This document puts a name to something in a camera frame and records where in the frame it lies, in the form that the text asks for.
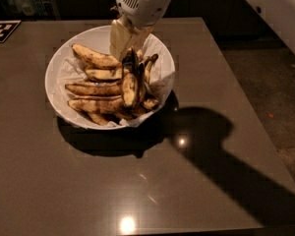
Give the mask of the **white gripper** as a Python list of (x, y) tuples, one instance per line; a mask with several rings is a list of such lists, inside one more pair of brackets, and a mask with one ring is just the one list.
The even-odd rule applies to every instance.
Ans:
[(123, 16), (111, 23), (110, 54), (121, 61), (132, 45), (136, 51), (142, 49), (153, 25), (164, 16), (170, 2), (171, 0), (116, 0), (118, 11)]

